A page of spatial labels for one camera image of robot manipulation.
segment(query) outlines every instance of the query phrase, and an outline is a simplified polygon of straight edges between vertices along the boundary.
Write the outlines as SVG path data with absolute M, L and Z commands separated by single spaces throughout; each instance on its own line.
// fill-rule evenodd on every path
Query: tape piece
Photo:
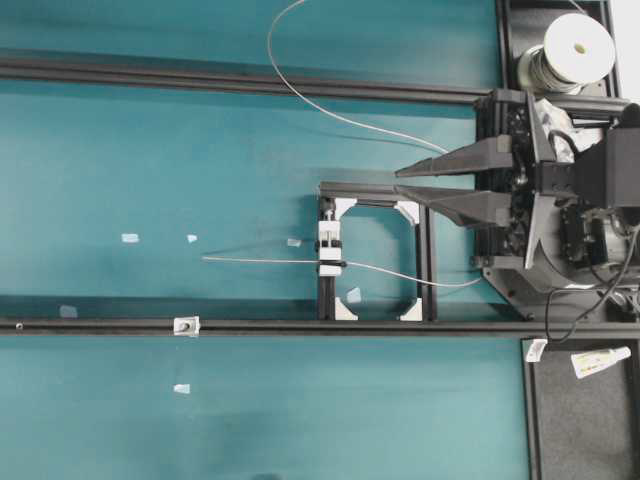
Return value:
M 538 363 L 542 359 L 544 349 L 549 343 L 546 338 L 534 338 L 533 340 L 526 340 L 524 342 L 525 356 L 524 360 L 527 363 Z
M 200 335 L 200 317 L 174 318 L 173 334 L 178 337 L 197 337 Z
M 180 395 L 190 395 L 191 394 L 191 384 L 190 383 L 177 383 L 173 386 L 173 391 L 175 393 L 179 393 Z
M 362 301 L 362 292 L 360 287 L 352 288 L 347 292 L 347 303 L 360 303 Z
M 122 243 L 138 243 L 140 241 L 137 233 L 123 233 L 120 237 L 122 238 Z
M 60 318 L 78 318 L 78 309 L 73 305 L 60 305 Z

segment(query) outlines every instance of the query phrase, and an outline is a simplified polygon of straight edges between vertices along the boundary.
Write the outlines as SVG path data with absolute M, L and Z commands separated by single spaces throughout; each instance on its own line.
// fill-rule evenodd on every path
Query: white tube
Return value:
M 571 355 L 571 363 L 578 378 L 584 378 L 601 372 L 631 356 L 629 347 L 609 348 L 593 352 L 576 353 Z

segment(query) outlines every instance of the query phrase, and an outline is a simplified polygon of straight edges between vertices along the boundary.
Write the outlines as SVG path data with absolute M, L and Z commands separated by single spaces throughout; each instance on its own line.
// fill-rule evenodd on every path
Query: teal backdrop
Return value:
M 0 48 L 266 68 L 286 1 L 0 2 Z M 493 0 L 309 1 L 275 35 L 286 72 L 498 86 Z M 319 100 L 456 148 L 470 108 Z M 0 81 L 0 310 L 80 317 L 313 318 L 320 181 L 392 183 L 431 155 L 336 123 L 295 98 Z M 415 181 L 467 188 L 470 177 Z M 475 278 L 469 232 L 437 217 L 438 278 Z M 347 259 L 409 274 L 397 212 L 344 217 Z M 123 233 L 140 241 L 125 244 Z M 187 242 L 187 235 L 198 240 Z M 299 248 L 287 239 L 300 239 Z M 415 286 L 349 269 L 365 318 Z M 444 291 L 442 316 L 500 319 L 486 284 Z M 14 478 L 527 478 L 516 341 L 3 338 L 0 451 Z M 192 393 L 172 391 L 190 383 Z
M 1 338 L 2 469 L 524 480 L 518 355 L 487 339 Z

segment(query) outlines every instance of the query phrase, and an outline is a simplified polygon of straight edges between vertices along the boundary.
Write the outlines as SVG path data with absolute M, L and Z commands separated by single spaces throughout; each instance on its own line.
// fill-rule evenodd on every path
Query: metal frame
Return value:
M 496 0 L 497 32 L 500 46 L 502 75 L 507 82 L 509 52 L 509 4 L 519 0 Z M 535 5 L 549 4 L 538 1 Z M 611 30 L 608 3 L 601 0 L 600 15 Z M 291 92 L 263 66 L 177 61 L 158 58 L 70 54 L 47 51 L 0 50 L 0 78 L 71 82 L 81 84 L 119 85 L 130 87 L 178 88 L 212 92 L 257 93 L 291 95 Z M 310 96 L 381 100 L 402 103 L 438 103 L 472 105 L 489 93 L 489 89 L 455 88 L 344 81 L 327 78 L 326 72 L 293 75 L 292 82 L 301 93 Z M 627 104 L 614 97 L 573 97 L 554 95 L 553 102 L 576 116 L 607 119 L 619 114 Z M 419 236 L 421 258 L 428 261 L 433 273 L 432 245 L 426 235 Z M 425 265 L 418 266 L 420 275 Z M 435 305 L 434 290 L 429 289 L 430 305 Z M 435 310 L 426 318 L 435 318 Z M 554 322 L 560 328 L 562 323 Z M 543 335 L 539 322 L 326 322 L 326 321 L 242 321 L 203 320 L 203 335 L 491 335 L 509 338 L 530 338 Z M 170 319 L 0 319 L 0 334 L 144 334 L 172 333 Z M 581 325 L 576 338 L 639 338 L 640 324 L 607 323 Z
M 173 318 L 0 318 L 0 335 L 173 335 Z M 554 330 L 566 331 L 569 322 Z M 207 320 L 200 319 L 200 336 L 340 336 L 340 337 L 496 337 L 541 338 L 544 322 L 401 322 L 320 320 Z M 577 340 L 640 340 L 638 323 L 584 323 Z
M 356 199 L 354 206 L 396 208 L 398 202 L 407 201 L 395 193 L 390 185 L 322 182 L 319 188 L 318 218 L 324 219 L 327 205 L 338 198 Z M 418 222 L 414 226 L 416 237 L 416 275 L 421 280 L 435 282 L 435 229 L 433 215 L 424 205 L 417 205 Z M 417 299 L 421 305 L 421 320 L 435 321 L 437 317 L 436 287 L 418 284 Z M 318 320 L 336 320 L 335 277 L 318 276 Z
M 509 64 L 512 56 L 511 4 L 518 2 L 531 6 L 545 5 L 562 8 L 559 1 L 496 0 L 498 45 L 501 60 L 502 87 L 513 85 Z M 581 2 L 584 8 L 597 11 L 600 20 L 612 32 L 609 3 Z M 116 85 L 128 87 L 175 88 L 205 92 L 233 92 L 267 95 L 291 95 L 280 79 L 261 66 L 223 64 L 215 62 L 170 61 L 157 58 L 61 54 L 59 52 L 0 50 L 0 78 L 32 81 L 70 82 L 80 84 Z M 455 88 L 448 86 L 406 85 L 328 78 L 325 72 L 313 75 L 292 75 L 291 81 L 308 96 L 349 98 L 358 100 L 391 101 L 401 103 L 438 103 L 473 105 L 490 93 L 489 89 Z M 607 120 L 620 114 L 628 103 L 616 98 L 620 92 L 618 74 L 614 70 L 608 79 L 608 97 L 573 97 L 553 95 L 550 100 L 576 118 L 588 117 Z M 389 207 L 389 191 L 375 198 L 376 192 L 356 192 L 358 204 Z M 321 186 L 321 196 L 335 198 L 344 195 L 336 184 Z M 425 208 L 420 210 L 419 228 L 416 227 L 418 276 L 434 279 L 435 252 L 433 216 Z M 418 287 L 423 302 L 423 318 L 437 317 L 435 289 Z M 318 285 L 319 318 L 335 318 L 331 310 L 335 304 L 335 279 L 320 280 Z M 0 335 L 173 335 L 173 318 L 0 318 Z M 554 322 L 553 328 L 566 331 L 569 322 Z M 529 339 L 545 336 L 545 325 L 540 321 L 355 321 L 326 320 L 234 320 L 201 319 L 202 336 L 486 336 L 511 339 Z M 573 336 L 576 340 L 610 340 L 634 342 L 640 353 L 640 323 L 598 322 L 580 324 Z M 640 355 L 632 356 L 630 372 L 640 378 Z M 524 364 L 524 388 L 527 403 L 528 442 L 530 449 L 530 477 L 541 480 L 540 435 L 533 368 Z M 636 424 L 640 438 L 640 381 L 633 384 Z M 636 459 L 640 465 L 640 453 Z

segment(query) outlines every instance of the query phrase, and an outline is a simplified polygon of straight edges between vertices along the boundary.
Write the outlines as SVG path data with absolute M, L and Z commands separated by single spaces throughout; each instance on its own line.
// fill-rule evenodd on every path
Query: small white paper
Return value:
M 60 318 L 78 318 L 78 309 L 73 305 L 60 305 Z
M 538 363 L 542 358 L 545 347 L 549 343 L 546 338 L 534 338 L 525 342 L 526 355 L 525 361 L 528 363 Z
M 360 288 L 352 288 L 347 292 L 347 303 L 360 303 L 362 301 L 362 292 Z
M 173 386 L 173 391 L 175 393 L 179 393 L 180 395 L 189 395 L 191 394 L 191 384 L 190 383 L 177 383 Z
M 123 233 L 120 237 L 122 238 L 122 243 L 138 243 L 140 241 L 137 233 Z

